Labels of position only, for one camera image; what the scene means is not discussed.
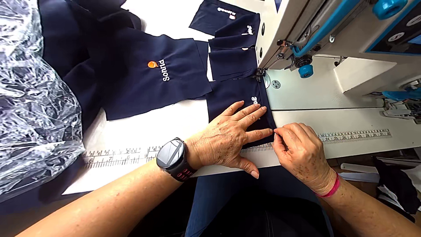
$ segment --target sewing machine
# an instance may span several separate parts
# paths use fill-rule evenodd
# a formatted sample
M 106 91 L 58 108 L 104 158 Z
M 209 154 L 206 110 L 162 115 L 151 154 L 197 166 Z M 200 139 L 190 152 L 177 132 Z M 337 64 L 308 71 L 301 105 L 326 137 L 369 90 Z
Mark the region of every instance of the sewing machine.
M 418 122 L 421 104 L 400 101 L 420 98 L 420 56 L 420 0 L 272 0 L 261 10 L 256 57 L 272 111 L 385 107 L 382 116 Z

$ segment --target watch strap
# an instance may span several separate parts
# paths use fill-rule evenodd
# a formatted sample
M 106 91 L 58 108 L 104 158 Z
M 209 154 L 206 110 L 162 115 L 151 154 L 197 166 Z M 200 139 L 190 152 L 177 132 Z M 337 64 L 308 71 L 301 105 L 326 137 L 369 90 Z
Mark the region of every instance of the watch strap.
M 189 163 L 187 163 L 186 158 L 183 157 L 183 161 L 181 162 L 181 164 L 177 165 L 177 167 L 175 167 L 174 169 L 168 170 L 168 173 L 170 173 L 171 176 L 177 181 L 184 182 L 190 176 L 196 173 L 196 171 L 197 170 L 193 169 L 189 165 Z

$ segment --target red bracelet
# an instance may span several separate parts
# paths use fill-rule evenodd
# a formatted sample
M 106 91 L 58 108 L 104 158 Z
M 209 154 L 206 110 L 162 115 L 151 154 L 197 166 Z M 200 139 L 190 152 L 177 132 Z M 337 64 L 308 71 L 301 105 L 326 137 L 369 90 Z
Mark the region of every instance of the red bracelet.
M 338 173 L 336 173 L 336 181 L 335 181 L 335 184 L 333 185 L 333 188 L 327 194 L 325 194 L 323 196 L 318 195 L 318 194 L 316 194 L 316 195 L 319 196 L 319 197 L 330 197 L 330 196 L 332 196 L 333 194 L 336 193 L 336 191 L 338 190 L 340 185 L 341 185 L 341 181 L 339 179 Z

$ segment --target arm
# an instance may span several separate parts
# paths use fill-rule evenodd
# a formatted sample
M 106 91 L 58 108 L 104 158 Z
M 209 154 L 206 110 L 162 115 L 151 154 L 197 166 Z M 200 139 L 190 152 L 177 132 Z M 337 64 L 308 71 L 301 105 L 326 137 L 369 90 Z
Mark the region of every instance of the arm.
M 282 166 L 319 195 L 326 195 L 336 180 L 323 143 L 305 124 L 275 129 L 274 150 Z M 360 236 L 421 236 L 414 223 L 340 178 L 338 190 L 323 198 Z
M 243 169 L 258 178 L 257 167 L 239 153 L 242 145 L 267 137 L 273 131 L 246 132 L 266 108 L 251 105 L 235 114 L 243 104 L 234 103 L 203 132 L 186 140 L 185 155 L 192 168 L 221 164 Z M 126 236 L 180 185 L 153 160 L 64 206 L 18 236 Z

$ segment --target black watch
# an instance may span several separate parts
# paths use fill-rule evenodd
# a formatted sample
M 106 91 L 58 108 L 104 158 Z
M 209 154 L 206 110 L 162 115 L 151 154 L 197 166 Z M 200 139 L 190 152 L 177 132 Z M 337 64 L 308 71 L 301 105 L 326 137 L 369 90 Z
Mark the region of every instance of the black watch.
M 186 181 L 197 171 L 187 163 L 185 150 L 184 141 L 176 137 L 166 143 L 157 155 L 157 165 L 180 182 Z

